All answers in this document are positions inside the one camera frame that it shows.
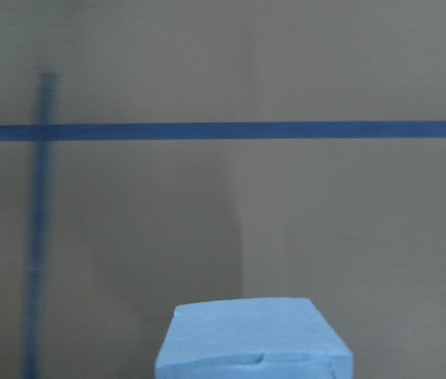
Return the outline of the light blue foam block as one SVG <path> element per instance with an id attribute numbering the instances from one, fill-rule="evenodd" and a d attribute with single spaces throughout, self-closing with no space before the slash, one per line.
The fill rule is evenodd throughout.
<path id="1" fill-rule="evenodd" d="M 354 356 L 307 298 L 177 306 L 157 378 L 352 378 Z"/>

